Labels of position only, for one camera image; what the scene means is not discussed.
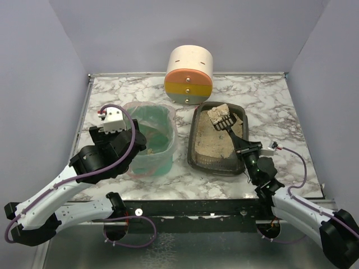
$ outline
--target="cylindrical container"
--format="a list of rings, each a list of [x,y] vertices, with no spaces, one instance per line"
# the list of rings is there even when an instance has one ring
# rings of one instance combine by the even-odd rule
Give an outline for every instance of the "cylindrical container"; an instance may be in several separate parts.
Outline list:
[[[208,50],[193,45],[180,46],[169,57],[164,89],[180,104],[195,105],[212,93],[213,58]]]

